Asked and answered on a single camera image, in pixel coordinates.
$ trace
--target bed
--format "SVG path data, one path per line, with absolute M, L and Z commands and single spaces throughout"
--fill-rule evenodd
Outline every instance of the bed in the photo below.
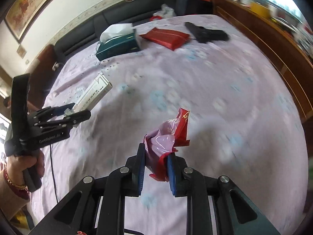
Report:
M 75 102 L 101 72 L 113 89 L 69 139 L 53 144 L 58 199 L 83 177 L 107 176 L 135 155 L 148 132 L 180 107 L 190 110 L 189 147 L 177 155 L 211 177 L 228 175 L 281 234 L 301 222 L 306 198 L 306 142 L 297 108 L 270 61 L 247 37 L 216 15 L 189 15 L 136 26 L 189 33 L 184 22 L 226 31 L 230 40 L 191 40 L 171 51 L 142 40 L 143 50 L 106 59 L 96 43 L 62 68 L 44 106 Z M 31 194 L 35 219 L 55 205 L 49 148 L 42 187 Z M 184 234 L 187 200 L 174 198 L 169 184 L 146 169 L 142 195 L 126 199 L 125 228 L 144 234 Z

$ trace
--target person's arm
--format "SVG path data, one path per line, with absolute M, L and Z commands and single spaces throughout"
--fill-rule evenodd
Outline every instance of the person's arm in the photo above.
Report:
M 29 202 L 29 193 L 25 189 L 23 170 L 36 165 L 40 176 L 44 174 L 44 155 L 40 151 L 38 158 L 33 156 L 10 156 L 6 170 L 0 172 L 0 208 L 10 220 Z

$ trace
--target human hand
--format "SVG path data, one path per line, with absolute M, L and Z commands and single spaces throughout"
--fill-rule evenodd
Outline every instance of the human hand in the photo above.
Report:
M 36 166 L 37 173 L 40 177 L 44 174 L 44 154 L 39 151 L 39 155 L 35 156 L 9 156 L 7 161 L 7 175 L 16 185 L 25 185 L 23 170 Z

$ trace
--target black bag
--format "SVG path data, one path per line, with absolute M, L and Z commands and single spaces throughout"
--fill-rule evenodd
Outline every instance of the black bag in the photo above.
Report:
M 176 0 L 176 15 L 213 14 L 213 3 L 204 0 Z

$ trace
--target white wall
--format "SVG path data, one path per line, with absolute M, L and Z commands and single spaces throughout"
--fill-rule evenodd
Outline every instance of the white wall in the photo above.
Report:
M 16 53 L 17 41 L 6 24 L 2 22 L 0 24 L 0 65 L 11 77 L 23 74 L 27 68 L 26 60 L 31 63 L 58 31 L 82 12 L 101 1 L 52 0 L 32 24 L 21 43 L 27 51 L 23 59 Z

